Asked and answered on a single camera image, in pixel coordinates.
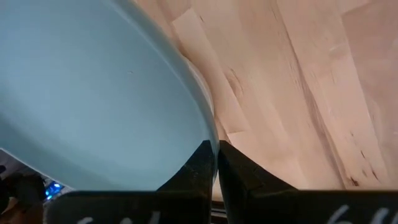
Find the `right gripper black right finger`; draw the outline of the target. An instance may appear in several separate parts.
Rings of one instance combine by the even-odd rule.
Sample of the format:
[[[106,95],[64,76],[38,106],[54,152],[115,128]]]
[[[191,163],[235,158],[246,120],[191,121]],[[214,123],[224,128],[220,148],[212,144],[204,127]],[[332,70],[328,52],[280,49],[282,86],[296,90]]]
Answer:
[[[398,224],[398,191],[299,190],[220,141],[229,224]]]

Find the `dark object with blue light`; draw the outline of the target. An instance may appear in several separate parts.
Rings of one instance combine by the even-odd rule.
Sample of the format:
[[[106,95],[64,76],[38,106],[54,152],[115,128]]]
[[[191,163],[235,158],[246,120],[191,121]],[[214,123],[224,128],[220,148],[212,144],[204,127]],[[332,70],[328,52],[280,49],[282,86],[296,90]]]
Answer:
[[[46,180],[39,174],[14,173],[6,178],[1,175],[6,171],[0,166],[0,214],[10,210],[10,205],[21,205],[29,208],[38,203],[48,202],[62,193],[64,185]]]

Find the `light teal plate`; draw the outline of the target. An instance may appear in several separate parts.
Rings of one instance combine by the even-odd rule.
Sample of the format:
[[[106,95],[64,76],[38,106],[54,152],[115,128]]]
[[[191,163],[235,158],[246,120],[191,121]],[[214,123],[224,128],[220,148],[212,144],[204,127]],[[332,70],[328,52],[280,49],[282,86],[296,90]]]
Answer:
[[[187,61],[129,0],[0,0],[0,148],[76,190],[156,190],[211,109]]]

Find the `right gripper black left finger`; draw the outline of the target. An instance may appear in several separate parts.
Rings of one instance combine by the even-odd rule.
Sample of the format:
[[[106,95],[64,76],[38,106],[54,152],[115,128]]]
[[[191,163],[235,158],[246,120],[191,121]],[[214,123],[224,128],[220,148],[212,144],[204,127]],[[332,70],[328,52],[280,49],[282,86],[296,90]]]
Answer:
[[[215,157],[203,141],[155,191],[74,191],[53,201],[47,224],[209,224]]]

